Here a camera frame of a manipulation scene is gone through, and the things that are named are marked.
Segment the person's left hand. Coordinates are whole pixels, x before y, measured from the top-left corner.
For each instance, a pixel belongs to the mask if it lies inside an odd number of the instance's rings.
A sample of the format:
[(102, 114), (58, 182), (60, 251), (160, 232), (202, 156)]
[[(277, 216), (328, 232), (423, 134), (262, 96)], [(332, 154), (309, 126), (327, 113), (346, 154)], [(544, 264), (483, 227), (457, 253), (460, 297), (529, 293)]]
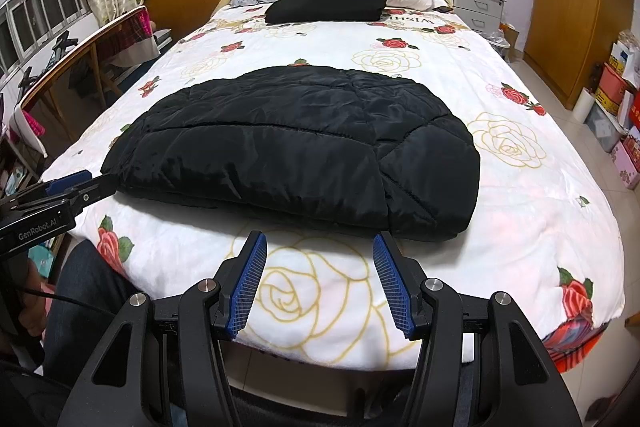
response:
[[(41, 291), (41, 277), (32, 260), (27, 259), (27, 277), (24, 287), (30, 291)], [(47, 326), (47, 311), (44, 298), (39, 295), (24, 294), (24, 309), (20, 314), (20, 322), (30, 335), (37, 337)]]

